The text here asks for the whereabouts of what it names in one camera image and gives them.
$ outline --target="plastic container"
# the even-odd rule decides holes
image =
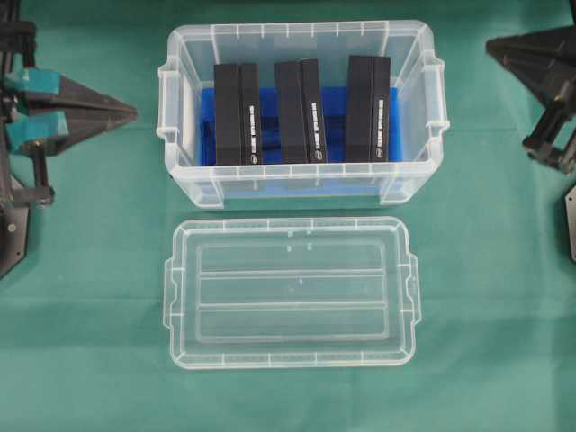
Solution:
[[[164,289],[187,369],[402,365],[416,350],[418,260],[391,217],[189,220]]]
[[[318,58],[323,87],[347,81],[348,56],[391,57],[399,98],[402,162],[268,166],[200,166],[201,93],[213,87],[213,65],[254,61],[261,87],[274,87],[274,63]],[[157,134],[166,142],[170,175],[199,207],[227,199],[372,195],[406,202],[443,158],[444,62],[432,31],[418,21],[302,22],[184,26],[168,39],[160,80]]]

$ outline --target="metal bracket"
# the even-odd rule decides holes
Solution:
[[[566,195],[566,215],[572,260],[576,262],[576,186]]]
[[[13,190],[23,187],[12,177]],[[0,204],[0,278],[14,268],[26,255],[30,208]]]

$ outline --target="green fabric surface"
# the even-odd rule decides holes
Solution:
[[[22,2],[39,28],[39,66],[136,106],[139,118],[49,160],[56,201],[33,210],[28,256],[0,281],[0,430],[576,430],[576,265],[563,208],[574,176],[527,159],[520,143],[542,107],[484,50],[494,37],[570,24],[568,2]],[[370,200],[194,208],[155,134],[169,32],[376,19],[428,23],[446,63],[445,159],[414,198],[372,209]],[[13,168],[31,180],[29,160],[14,157]],[[411,362],[173,364],[161,299],[180,222],[375,214],[407,224],[419,259],[424,319]]]

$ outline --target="transparent lid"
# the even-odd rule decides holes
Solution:
[[[170,354],[188,369],[402,365],[420,318],[391,217],[189,220],[166,261]]]

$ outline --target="lid handle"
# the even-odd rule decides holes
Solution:
[[[414,307],[414,325],[422,321],[422,309],[420,308],[420,279],[418,272],[418,259],[410,254],[410,278],[408,280],[408,297]]]

